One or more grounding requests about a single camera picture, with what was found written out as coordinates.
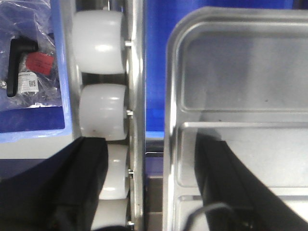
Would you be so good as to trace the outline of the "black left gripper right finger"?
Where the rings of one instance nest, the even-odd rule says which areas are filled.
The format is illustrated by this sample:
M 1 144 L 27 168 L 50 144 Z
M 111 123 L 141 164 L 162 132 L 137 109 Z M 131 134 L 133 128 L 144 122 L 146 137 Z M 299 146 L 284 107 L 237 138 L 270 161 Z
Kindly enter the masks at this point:
M 211 231 L 306 231 L 308 223 L 265 186 L 225 141 L 197 134 L 194 171 Z

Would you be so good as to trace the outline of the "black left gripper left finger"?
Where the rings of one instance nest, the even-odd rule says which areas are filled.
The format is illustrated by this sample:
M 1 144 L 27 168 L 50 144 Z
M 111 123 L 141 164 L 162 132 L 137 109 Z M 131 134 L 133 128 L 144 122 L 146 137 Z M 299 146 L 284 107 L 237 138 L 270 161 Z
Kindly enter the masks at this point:
M 0 183 L 3 231 L 89 231 L 108 170 L 104 138 L 80 137 Z

